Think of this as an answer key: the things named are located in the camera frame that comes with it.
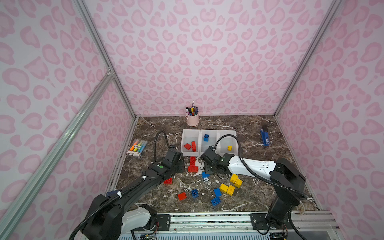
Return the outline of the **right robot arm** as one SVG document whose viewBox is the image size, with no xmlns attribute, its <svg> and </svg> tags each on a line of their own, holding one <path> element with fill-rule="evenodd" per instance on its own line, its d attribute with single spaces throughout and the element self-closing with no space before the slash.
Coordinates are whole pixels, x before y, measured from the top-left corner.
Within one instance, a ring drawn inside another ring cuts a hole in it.
<svg viewBox="0 0 384 240">
<path fill-rule="evenodd" d="M 224 138 L 234 138 L 238 144 L 238 153 L 220 155 L 218 145 Z M 274 187 L 276 197 L 261 221 L 255 221 L 255 229 L 260 225 L 267 227 L 263 235 L 270 229 L 284 226 L 286 218 L 291 219 L 295 206 L 309 198 L 305 194 L 306 178 L 287 159 L 276 161 L 250 160 L 243 157 L 243 148 L 234 135 L 220 137 L 213 146 L 209 146 L 201 155 L 205 169 L 217 175 L 244 175 L 254 177 Z"/>
</svg>

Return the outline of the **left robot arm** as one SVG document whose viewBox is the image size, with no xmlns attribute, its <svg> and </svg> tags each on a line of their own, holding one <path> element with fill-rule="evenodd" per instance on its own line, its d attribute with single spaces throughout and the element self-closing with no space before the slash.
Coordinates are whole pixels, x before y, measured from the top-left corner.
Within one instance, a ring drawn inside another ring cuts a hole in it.
<svg viewBox="0 0 384 240">
<path fill-rule="evenodd" d="M 84 220 L 70 235 L 73 240 L 81 232 L 89 240 L 117 240 L 137 228 L 152 229 L 156 226 L 157 212 L 149 205 L 131 210 L 131 206 L 151 189 L 161 185 L 176 173 L 185 170 L 183 154 L 173 145 L 160 161 L 155 160 L 141 177 L 131 184 L 106 197 L 98 195 L 91 203 Z"/>
</svg>

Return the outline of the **red long lego brick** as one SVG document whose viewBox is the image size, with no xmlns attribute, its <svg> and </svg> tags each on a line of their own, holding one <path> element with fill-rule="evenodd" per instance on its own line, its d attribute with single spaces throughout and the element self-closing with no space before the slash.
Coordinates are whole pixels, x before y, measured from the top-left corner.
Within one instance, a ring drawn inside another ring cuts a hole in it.
<svg viewBox="0 0 384 240">
<path fill-rule="evenodd" d="M 193 152 L 197 151 L 197 145 L 196 145 L 195 141 L 192 141 L 192 150 L 193 150 Z"/>
</svg>

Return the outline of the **red lego brick cluster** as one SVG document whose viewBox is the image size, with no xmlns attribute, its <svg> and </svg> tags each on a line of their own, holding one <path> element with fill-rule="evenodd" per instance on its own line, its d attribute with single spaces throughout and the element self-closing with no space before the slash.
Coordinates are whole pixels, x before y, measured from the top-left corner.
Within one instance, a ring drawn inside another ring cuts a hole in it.
<svg viewBox="0 0 384 240">
<path fill-rule="evenodd" d="M 198 173 L 199 167 L 196 166 L 196 157 L 190 157 L 190 165 L 188 166 L 189 173 Z"/>
</svg>

